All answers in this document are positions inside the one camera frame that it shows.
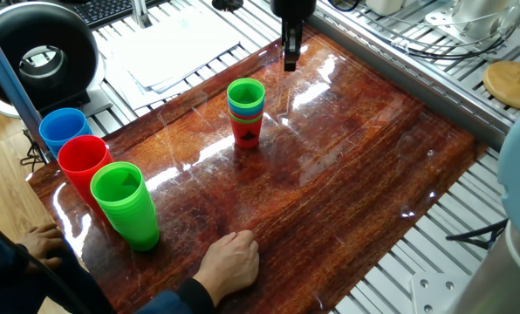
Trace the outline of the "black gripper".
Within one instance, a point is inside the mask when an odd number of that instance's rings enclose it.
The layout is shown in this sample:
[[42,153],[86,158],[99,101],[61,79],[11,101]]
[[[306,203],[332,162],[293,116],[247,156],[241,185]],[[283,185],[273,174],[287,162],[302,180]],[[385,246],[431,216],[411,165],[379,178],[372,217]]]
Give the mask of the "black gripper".
[[313,14],[316,0],[271,0],[271,11],[282,21],[284,71],[294,72],[301,54],[303,21]]

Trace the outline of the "person's right hand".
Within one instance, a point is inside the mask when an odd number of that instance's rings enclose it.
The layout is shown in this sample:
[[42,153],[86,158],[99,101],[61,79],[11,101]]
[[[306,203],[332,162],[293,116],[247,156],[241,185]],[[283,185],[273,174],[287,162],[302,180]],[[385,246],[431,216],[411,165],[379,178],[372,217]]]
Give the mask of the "person's right hand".
[[250,230],[232,232],[209,246],[193,279],[208,292],[215,307],[227,295],[256,281],[258,248]]

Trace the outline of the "person's left hand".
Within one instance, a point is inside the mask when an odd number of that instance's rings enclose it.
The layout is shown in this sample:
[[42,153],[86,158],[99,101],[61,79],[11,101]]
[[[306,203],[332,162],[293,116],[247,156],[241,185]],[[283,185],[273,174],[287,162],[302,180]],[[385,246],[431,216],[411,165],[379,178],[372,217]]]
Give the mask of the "person's left hand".
[[63,262],[61,257],[51,257],[51,253],[67,248],[64,234],[55,223],[29,229],[19,238],[17,244],[26,248],[33,257],[51,270],[57,269]]

